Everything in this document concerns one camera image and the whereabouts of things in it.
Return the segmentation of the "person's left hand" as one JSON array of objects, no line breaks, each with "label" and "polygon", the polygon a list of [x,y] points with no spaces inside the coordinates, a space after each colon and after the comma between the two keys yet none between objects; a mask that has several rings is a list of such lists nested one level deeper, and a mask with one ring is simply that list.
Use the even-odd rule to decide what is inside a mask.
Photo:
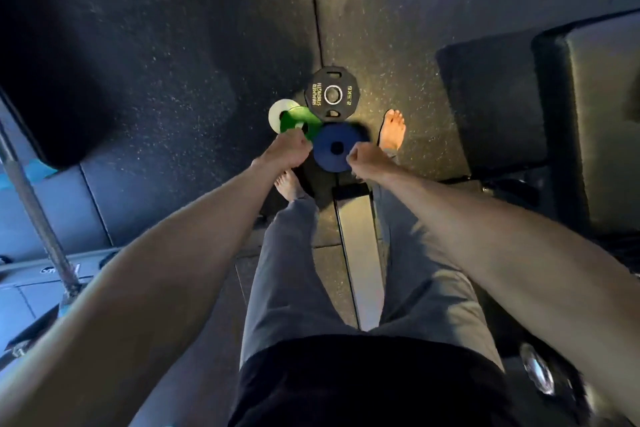
[{"label": "person's left hand", "polygon": [[270,178],[278,178],[288,169],[300,166],[306,160],[289,160],[286,155],[286,131],[279,133],[268,149],[253,160],[250,169]]}]

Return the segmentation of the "green weight plate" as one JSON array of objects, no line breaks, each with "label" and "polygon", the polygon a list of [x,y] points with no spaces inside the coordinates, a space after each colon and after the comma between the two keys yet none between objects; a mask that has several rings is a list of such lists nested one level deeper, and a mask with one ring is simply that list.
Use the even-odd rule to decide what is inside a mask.
[{"label": "green weight plate", "polygon": [[281,114],[280,133],[299,128],[309,141],[315,140],[324,123],[307,107],[294,107]]}]

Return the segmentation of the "blue weight plate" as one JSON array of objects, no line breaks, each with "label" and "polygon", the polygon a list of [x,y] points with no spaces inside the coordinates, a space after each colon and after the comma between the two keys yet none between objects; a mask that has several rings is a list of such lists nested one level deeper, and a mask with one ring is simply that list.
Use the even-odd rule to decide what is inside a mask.
[{"label": "blue weight plate", "polygon": [[324,171],[351,171],[347,157],[356,143],[369,141],[368,133],[357,124],[330,123],[318,131],[313,141],[313,157]]}]

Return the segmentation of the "person's left forearm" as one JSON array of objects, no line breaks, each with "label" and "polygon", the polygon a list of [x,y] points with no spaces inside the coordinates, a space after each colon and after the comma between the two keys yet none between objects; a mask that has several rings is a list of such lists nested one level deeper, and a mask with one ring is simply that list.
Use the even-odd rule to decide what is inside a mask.
[{"label": "person's left forearm", "polygon": [[206,324],[275,180],[258,158],[126,246],[0,384],[0,427],[128,427]]}]

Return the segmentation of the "white weight plate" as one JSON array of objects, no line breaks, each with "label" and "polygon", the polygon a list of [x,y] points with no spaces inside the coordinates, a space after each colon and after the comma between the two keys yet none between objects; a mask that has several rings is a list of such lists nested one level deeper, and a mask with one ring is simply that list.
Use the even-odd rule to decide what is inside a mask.
[{"label": "white weight plate", "polygon": [[275,133],[281,132],[282,116],[285,112],[300,107],[300,104],[293,99],[279,99],[269,108],[268,123]]}]

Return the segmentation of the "person's right foot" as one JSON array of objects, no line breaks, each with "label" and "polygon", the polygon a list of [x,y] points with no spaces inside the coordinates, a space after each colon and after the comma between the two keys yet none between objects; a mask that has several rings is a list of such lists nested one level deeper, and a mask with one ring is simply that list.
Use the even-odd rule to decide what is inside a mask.
[{"label": "person's right foot", "polygon": [[378,146],[383,151],[396,153],[403,144],[405,133],[406,123],[404,116],[399,110],[390,109],[383,118]]}]

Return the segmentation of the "person's foot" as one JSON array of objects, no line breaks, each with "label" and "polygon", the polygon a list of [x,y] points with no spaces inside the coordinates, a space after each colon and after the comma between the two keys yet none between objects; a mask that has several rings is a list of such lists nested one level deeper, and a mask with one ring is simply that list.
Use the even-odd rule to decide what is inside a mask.
[{"label": "person's foot", "polygon": [[276,179],[275,188],[289,203],[308,197],[292,169],[286,170]]},{"label": "person's foot", "polygon": [[399,110],[390,109],[383,118],[378,146],[383,151],[396,153],[403,144],[405,133],[406,123],[404,116]]}]

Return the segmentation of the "person's left foot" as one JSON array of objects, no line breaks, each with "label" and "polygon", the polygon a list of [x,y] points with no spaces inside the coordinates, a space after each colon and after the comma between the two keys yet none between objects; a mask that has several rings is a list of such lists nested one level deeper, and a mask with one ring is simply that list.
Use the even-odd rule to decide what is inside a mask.
[{"label": "person's left foot", "polygon": [[292,169],[286,170],[276,179],[275,188],[289,203],[308,197]]}]

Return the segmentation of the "grey metal bench base bar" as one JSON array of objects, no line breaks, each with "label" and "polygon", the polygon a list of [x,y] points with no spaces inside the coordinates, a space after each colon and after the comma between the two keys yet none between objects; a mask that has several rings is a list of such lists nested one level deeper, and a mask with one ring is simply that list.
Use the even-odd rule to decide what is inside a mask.
[{"label": "grey metal bench base bar", "polygon": [[336,186],[332,197],[360,330],[380,325],[385,285],[374,206],[365,183]]}]

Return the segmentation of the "person's grey trousers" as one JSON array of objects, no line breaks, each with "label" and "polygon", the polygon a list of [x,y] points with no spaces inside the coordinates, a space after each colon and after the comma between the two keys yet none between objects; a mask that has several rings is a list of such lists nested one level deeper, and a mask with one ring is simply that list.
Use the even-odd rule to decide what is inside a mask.
[{"label": "person's grey trousers", "polygon": [[240,366],[279,342],[316,335],[402,337],[475,351],[504,369],[474,288],[447,259],[432,259],[424,229],[389,190],[373,186],[389,245],[380,325],[360,332],[337,313],[312,256],[317,205],[300,197],[269,225],[253,279]]}]

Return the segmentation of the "person's black shirt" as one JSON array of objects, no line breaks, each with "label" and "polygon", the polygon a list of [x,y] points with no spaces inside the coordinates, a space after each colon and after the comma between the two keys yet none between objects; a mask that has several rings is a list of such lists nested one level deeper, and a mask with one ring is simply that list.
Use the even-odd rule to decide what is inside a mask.
[{"label": "person's black shirt", "polygon": [[278,342],[244,363],[237,393],[228,427],[520,427],[492,361],[404,337]]}]

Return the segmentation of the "black padded bench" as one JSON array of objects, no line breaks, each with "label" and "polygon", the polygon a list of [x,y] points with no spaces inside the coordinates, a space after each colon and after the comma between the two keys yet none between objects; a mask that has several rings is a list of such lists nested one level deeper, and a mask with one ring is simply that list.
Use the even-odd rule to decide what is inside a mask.
[{"label": "black padded bench", "polygon": [[473,175],[545,166],[569,227],[640,234],[640,9],[451,44],[436,61]]}]

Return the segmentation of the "blue metal rack base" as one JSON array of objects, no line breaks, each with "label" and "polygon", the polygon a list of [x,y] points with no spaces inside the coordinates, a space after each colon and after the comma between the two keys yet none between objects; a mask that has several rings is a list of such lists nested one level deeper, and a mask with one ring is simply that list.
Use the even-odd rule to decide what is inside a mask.
[{"label": "blue metal rack base", "polygon": [[88,283],[117,251],[104,230],[81,168],[45,163],[0,88],[0,380],[74,301],[51,261],[4,167],[2,137],[10,143],[76,278]]}]

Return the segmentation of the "steel barbell bar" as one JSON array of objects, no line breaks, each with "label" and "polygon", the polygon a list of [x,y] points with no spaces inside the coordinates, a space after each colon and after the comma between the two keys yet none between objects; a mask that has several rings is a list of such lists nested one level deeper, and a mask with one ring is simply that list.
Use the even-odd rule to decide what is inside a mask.
[{"label": "steel barbell bar", "polygon": [[27,177],[22,164],[10,138],[0,122],[0,161],[4,166],[8,180],[16,190],[20,201],[28,214],[29,220],[34,226],[36,233],[40,237],[53,266],[55,267],[60,280],[65,288],[68,304],[73,303],[83,289],[83,284],[79,281],[74,268],[69,262],[58,237],[54,233],[52,226],[44,213],[38,197]]}]

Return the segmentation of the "chrome dumbbell end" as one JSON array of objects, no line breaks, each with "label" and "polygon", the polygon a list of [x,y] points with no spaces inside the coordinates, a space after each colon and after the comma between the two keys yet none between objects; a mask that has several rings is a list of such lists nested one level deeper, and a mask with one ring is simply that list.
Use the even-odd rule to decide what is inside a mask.
[{"label": "chrome dumbbell end", "polygon": [[556,383],[554,376],[544,358],[535,348],[524,342],[519,347],[519,355],[526,374],[535,388],[545,396],[556,395]]}]

